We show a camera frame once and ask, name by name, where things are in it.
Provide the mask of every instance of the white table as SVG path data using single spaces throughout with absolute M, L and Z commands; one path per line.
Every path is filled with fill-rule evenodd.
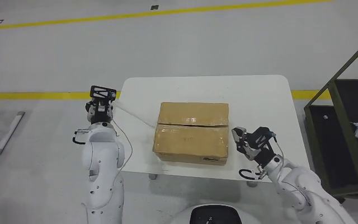
M 229 129 L 240 126 L 252 133 L 260 126 L 269 127 L 277 134 L 285 157 L 294 164 L 309 168 L 290 87 L 283 76 L 130 78 L 125 81 L 116 103 L 147 123 L 156 125 L 164 101 L 226 102 L 229 104 Z M 132 158 L 123 171 L 246 180 L 238 171 L 256 170 L 255 162 L 248 161 L 236 151 L 231 133 L 225 166 L 164 162 L 152 151 L 153 128 L 120 109 L 115 110 L 114 119 L 133 145 Z M 130 146 L 123 134 L 119 138 L 128 157 Z M 280 154 L 274 141 L 271 145 Z M 270 182 L 268 178 L 261 181 Z

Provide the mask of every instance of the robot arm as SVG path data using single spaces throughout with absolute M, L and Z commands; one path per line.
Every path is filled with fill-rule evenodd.
M 321 180 L 312 170 L 296 166 L 273 152 L 270 138 L 276 134 L 268 128 L 259 127 L 255 132 L 236 127 L 232 134 L 237 150 L 262 168 L 259 179 L 264 176 L 273 182 L 277 192 L 296 211 L 297 218 L 304 224 L 355 224 L 356 222 L 341 204 L 321 186 Z
M 124 146 L 117 140 L 111 103 L 116 90 L 91 87 L 92 100 L 86 104 L 88 129 L 75 132 L 73 142 L 84 144 L 82 164 L 88 170 L 86 182 L 87 223 L 122 223 L 124 188 L 119 168 L 124 163 Z M 87 133 L 86 142 L 76 141 L 78 133 Z

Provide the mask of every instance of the white wire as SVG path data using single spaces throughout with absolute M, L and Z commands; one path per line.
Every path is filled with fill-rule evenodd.
M 280 149 L 281 151 L 281 154 L 282 154 L 282 165 L 280 167 L 280 170 L 279 170 L 279 174 L 277 175 L 277 182 L 279 181 L 279 178 L 281 177 L 281 172 L 282 172 L 282 169 L 284 168 L 284 165 L 285 165 L 285 155 L 284 155 L 284 152 L 282 151 L 280 145 L 278 142 L 276 142 L 278 148 Z
M 127 164 L 127 162 L 129 161 L 129 159 L 132 157 L 132 154 L 133 154 L 133 146 L 132 146 L 132 143 L 130 142 L 127 134 L 118 126 L 117 122 L 115 122 L 115 120 L 112 118 L 112 121 L 114 122 L 114 124 L 117 126 L 117 128 L 119 128 L 121 130 L 121 132 L 124 134 L 125 138 L 127 139 L 129 145 L 130 145 L 130 155 L 127 159 L 127 161 L 125 161 L 125 163 L 123 164 L 123 166 L 119 169 L 119 171 L 121 171 L 125 165 Z
M 280 171 L 279 171 L 279 174 L 278 174 L 278 176 L 277 176 L 277 181 L 279 181 L 279 178 L 281 177 L 282 169 L 284 168 L 285 156 L 284 156 L 284 152 L 282 151 L 280 145 L 279 145 L 277 142 L 276 142 L 276 144 L 277 144 L 277 146 L 278 146 L 278 148 L 280 149 L 281 154 L 282 154 L 282 165 L 281 165 L 281 167 L 280 167 Z M 320 196 L 320 195 L 317 194 L 316 192 L 313 192 L 313 191 L 310 191 L 310 190 L 299 190 L 299 189 L 297 189 L 297 190 L 291 190 L 291 191 L 289 191 L 289 193 L 292 193 L 292 192 L 301 192 L 301 193 L 302 193 L 302 192 L 310 192 L 310 193 L 312 193 L 312 194 L 318 196 L 323 202 L 325 201 L 325 198 L 323 198 L 322 196 Z M 343 218 L 342 218 L 342 216 L 341 216 L 330 204 L 327 204 L 327 205 L 330 206 L 330 208 L 339 216 L 339 218 L 340 218 L 340 220 L 342 221 L 342 223 L 345 223 L 344 220 L 343 220 Z
M 143 122 L 144 124 L 148 125 L 149 127 L 154 128 L 154 129 L 156 128 L 156 126 L 149 124 L 149 123 L 146 122 L 145 120 L 139 118 L 137 115 L 132 114 L 131 112 L 127 111 L 126 109 L 119 107 L 117 104 L 115 104 L 115 107 L 116 107 L 116 108 L 119 108 L 119 109 L 121 109 L 122 111 L 126 112 L 127 114 L 129 114 L 129 115 L 131 115 L 131 116 L 137 118 L 138 120 L 140 120 L 140 121 Z
M 330 204 L 327 204 L 327 203 L 324 202 L 324 201 L 327 200 L 327 199 L 326 199 L 326 198 L 323 198 L 322 196 L 320 196 L 320 195 L 317 194 L 316 192 L 313 192 L 313 191 L 311 191 L 311 190 L 300 190 L 300 189 L 297 189 L 297 190 L 291 190 L 291 191 L 289 191 L 288 193 L 292 193 L 292 192 L 300 192 L 300 193 L 302 193 L 302 192 L 310 192 L 311 194 L 316 195 L 317 197 L 319 197 L 319 198 L 323 201 L 324 204 L 330 206 L 330 208 L 338 215 L 338 217 L 340 218 L 340 220 L 342 221 L 342 223 L 345 223 L 345 221 L 344 221 L 344 219 L 342 218 L 342 216 L 341 216 Z

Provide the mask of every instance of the box flap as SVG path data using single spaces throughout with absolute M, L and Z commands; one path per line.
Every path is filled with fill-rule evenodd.
M 157 125 L 153 151 L 173 155 L 228 157 L 228 127 Z
M 222 126 L 229 124 L 228 119 L 228 104 L 163 102 L 158 124 Z

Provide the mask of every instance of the floor marking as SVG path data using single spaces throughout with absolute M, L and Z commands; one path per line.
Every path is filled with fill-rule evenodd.
M 291 90 L 294 100 L 310 100 L 318 90 Z M 0 92 L 0 100 L 88 100 L 89 92 Z M 318 99 L 329 100 L 331 96 L 325 91 Z
M 238 10 L 238 9 L 244 9 L 244 8 L 290 6 L 290 5 L 295 5 L 295 4 L 307 4 L 307 3 L 319 3 L 319 2 L 331 2 L 331 1 L 333 1 L 333 0 L 283 0 L 283 1 L 272 1 L 272 2 L 253 2 L 253 3 L 232 4 L 232 5 L 227 5 L 227 6 L 205 6 L 205 7 L 196 7 L 196 8 L 182 8 L 182 9 L 176 9 L 176 10 L 149 11 L 149 12 L 96 16 L 96 17 L 86 17 L 86 18 L 69 18 L 69 19 L 64 19 L 64 20 L 27 22 L 27 23 L 23 23 L 23 24 L 3 24 L 3 25 L 0 25 L 0 29 L 14 29 L 14 28 L 31 27 L 31 26 L 49 26 L 49 25 L 56 25 L 56 24 L 72 24 L 72 23 L 76 23 L 76 22 L 120 20 L 120 19 L 124 19 L 124 18 L 163 16 L 163 15 L 192 13 L 192 12 L 209 12 L 209 11 L 222 11 L 222 10 Z

